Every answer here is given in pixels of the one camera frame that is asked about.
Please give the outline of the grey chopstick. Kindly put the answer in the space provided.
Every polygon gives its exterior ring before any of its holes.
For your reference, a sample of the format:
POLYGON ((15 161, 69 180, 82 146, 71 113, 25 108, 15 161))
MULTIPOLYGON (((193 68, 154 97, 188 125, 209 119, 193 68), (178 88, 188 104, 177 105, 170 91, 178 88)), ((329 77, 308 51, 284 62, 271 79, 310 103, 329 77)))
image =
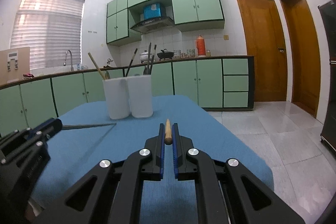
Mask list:
POLYGON ((80 130, 85 128, 96 128, 96 127, 114 127, 116 123, 103 123, 103 124, 75 124, 75 125, 63 125, 62 130, 80 130))
POLYGON ((144 74, 149 75, 150 73, 150 57, 151 57, 151 42, 149 43, 149 49, 147 53, 147 67, 144 74))

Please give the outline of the light wooden chopstick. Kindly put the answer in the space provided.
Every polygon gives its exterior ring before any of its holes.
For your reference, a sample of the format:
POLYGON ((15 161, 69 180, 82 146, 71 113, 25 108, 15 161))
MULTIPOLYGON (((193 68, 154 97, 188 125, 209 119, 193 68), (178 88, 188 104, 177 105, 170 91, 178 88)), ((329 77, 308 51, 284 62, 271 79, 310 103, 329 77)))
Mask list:
POLYGON ((171 124, 170 120, 166 120, 166 125, 165 125, 165 144, 166 145, 171 145, 173 143, 173 136, 171 132, 171 124))
POLYGON ((102 77, 102 79, 105 81, 106 78, 105 78, 105 75, 102 73, 100 67, 97 65, 95 59, 93 58, 92 54, 90 52, 88 52, 88 56, 90 58, 90 60, 92 61, 92 63, 94 64, 95 68, 97 69, 99 75, 102 77))

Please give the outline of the black chopstick silver band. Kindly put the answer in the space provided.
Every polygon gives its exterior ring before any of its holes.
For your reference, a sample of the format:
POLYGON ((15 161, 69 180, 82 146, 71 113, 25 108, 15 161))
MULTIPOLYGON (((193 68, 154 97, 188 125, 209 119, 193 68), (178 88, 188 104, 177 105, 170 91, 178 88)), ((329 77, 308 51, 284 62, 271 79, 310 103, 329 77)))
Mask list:
POLYGON ((155 44, 154 45, 154 53, 151 57, 151 63, 150 63, 150 71, 149 71, 150 75, 151 75, 151 72, 152 72, 152 69, 153 69, 153 63, 154 63, 154 58, 155 58, 155 55, 156 55, 156 50, 157 50, 157 45, 155 44))

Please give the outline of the cardboard box with scale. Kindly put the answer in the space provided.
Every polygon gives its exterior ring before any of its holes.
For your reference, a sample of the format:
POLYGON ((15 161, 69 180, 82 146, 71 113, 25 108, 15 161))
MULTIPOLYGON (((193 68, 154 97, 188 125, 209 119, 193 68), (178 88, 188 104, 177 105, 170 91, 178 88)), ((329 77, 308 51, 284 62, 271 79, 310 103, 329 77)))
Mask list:
POLYGON ((30 48, 14 48, 1 51, 0 84, 9 84, 23 79, 30 73, 30 48))

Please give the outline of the white double utensil holder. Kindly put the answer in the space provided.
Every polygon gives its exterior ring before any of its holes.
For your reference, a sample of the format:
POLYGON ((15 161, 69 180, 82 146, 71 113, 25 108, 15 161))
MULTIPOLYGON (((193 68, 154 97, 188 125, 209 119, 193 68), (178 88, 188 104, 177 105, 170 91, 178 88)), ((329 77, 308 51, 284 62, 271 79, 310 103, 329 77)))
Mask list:
POLYGON ((110 119, 153 115, 150 75, 107 79, 103 81, 103 88, 110 119))

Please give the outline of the lower green cabinets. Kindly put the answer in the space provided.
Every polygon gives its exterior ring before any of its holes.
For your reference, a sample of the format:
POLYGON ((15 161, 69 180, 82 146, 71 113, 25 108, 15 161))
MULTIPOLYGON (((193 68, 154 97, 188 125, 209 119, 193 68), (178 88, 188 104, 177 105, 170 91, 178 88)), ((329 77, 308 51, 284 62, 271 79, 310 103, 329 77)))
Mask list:
MULTIPOLYGON (((137 117, 150 96, 187 96, 210 111, 252 110, 255 65, 252 56, 164 61, 152 67, 112 68, 113 94, 129 94, 137 117)), ((103 101, 107 81, 96 70, 61 73, 1 87, 1 135, 35 127, 84 103, 103 101)))

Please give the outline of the green cabinets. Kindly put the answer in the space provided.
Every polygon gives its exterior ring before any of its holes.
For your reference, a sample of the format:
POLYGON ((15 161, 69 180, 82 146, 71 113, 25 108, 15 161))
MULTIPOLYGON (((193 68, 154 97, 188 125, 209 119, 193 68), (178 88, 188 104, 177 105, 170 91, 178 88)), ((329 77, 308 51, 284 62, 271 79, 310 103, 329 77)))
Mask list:
MULTIPOLYGON (((210 111, 252 110, 255 65, 252 56, 164 61, 152 67, 112 68, 113 94, 129 94, 137 117, 150 96, 187 96, 210 111)), ((107 81, 96 70, 61 73, 1 87, 1 135, 35 127, 84 103, 103 101, 107 81)))
POLYGON ((143 8, 154 3, 161 4, 161 16, 171 17, 180 32, 224 28, 221 0, 112 0, 106 11, 107 44, 139 41, 144 34, 131 27, 144 20, 143 8))

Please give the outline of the window blinds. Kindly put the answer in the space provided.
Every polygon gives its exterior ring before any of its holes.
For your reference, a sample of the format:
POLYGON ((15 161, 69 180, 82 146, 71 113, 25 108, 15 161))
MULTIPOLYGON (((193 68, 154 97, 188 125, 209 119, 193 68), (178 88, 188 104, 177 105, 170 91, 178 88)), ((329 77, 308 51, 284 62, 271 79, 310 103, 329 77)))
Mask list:
POLYGON ((85 0, 21 0, 11 48, 30 48, 30 68, 81 63, 85 0))

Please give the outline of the white cooking pot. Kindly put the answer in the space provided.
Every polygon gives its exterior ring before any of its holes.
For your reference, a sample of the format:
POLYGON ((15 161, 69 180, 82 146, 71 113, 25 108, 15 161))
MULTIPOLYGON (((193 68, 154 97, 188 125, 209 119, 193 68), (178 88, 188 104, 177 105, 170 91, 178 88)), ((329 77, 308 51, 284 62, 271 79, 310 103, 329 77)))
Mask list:
POLYGON ((149 53, 148 51, 144 51, 139 55, 140 61, 142 64, 147 63, 149 59, 149 53))

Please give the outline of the black wok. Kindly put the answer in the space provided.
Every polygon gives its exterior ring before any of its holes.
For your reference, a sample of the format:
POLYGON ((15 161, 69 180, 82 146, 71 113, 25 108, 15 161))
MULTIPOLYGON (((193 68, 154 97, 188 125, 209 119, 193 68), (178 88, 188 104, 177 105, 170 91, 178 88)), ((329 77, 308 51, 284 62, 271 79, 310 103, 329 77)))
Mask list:
POLYGON ((168 51, 167 49, 161 50, 157 53, 159 61, 162 60, 172 60, 174 57, 174 52, 168 51))

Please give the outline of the wooden door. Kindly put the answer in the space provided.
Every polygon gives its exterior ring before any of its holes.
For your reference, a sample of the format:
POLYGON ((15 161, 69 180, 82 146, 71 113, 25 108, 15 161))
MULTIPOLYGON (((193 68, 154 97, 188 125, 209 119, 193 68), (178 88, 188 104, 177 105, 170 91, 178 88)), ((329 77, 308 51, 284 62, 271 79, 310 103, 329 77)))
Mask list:
POLYGON ((286 46, 274 0, 237 0, 247 54, 254 57, 255 101, 285 101, 288 69, 286 46))
POLYGON ((321 58, 314 20, 307 0, 280 0, 280 3, 291 46, 291 101, 316 117, 321 89, 321 58))

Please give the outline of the orange thermos bottle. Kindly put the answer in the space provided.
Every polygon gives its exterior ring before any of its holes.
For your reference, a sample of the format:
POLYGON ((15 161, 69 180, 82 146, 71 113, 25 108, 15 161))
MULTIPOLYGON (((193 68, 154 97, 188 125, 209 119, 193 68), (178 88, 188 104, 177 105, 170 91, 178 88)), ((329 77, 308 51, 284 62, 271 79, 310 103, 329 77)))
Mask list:
POLYGON ((205 46, 205 40, 203 36, 199 35, 196 39, 196 48, 198 52, 199 57, 205 57, 206 56, 206 46, 205 46))

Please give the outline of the black range hood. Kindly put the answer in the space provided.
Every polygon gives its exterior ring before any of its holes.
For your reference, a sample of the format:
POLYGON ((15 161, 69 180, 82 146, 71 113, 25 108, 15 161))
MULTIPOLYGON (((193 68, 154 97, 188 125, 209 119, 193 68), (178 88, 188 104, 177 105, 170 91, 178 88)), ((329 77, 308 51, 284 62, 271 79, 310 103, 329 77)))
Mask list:
POLYGON ((174 21, 171 19, 171 17, 159 16, 143 20, 132 26, 131 29, 141 34, 148 34, 166 27, 173 27, 173 26, 175 26, 175 24, 174 21))

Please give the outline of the blue box on hood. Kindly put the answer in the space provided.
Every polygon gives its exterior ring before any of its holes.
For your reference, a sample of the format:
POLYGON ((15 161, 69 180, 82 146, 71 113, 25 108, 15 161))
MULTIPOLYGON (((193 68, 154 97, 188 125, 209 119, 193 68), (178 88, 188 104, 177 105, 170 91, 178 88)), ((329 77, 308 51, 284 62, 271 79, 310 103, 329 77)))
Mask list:
POLYGON ((143 8, 143 18, 145 20, 161 16, 161 4, 154 3, 143 8))

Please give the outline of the upper green cabinets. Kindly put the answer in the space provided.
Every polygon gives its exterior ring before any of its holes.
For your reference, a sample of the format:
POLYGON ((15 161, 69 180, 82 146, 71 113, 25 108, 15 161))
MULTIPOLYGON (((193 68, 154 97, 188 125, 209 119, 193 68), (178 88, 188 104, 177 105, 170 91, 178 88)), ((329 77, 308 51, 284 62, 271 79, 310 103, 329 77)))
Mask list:
POLYGON ((144 20, 143 8, 154 3, 161 4, 161 16, 171 17, 180 32, 224 28, 221 0, 112 0, 106 11, 107 44, 139 41, 144 34, 131 27, 144 20))

